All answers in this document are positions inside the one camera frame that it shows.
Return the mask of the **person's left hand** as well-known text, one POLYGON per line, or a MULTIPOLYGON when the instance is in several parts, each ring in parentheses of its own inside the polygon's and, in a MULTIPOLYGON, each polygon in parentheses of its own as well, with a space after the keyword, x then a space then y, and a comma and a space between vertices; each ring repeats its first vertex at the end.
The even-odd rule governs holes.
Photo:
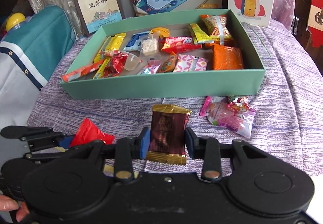
POLYGON ((25 202, 17 202, 3 194, 0 194, 0 209, 1 211, 14 211, 16 210, 16 221, 21 222, 26 216, 29 215, 29 210, 25 202))

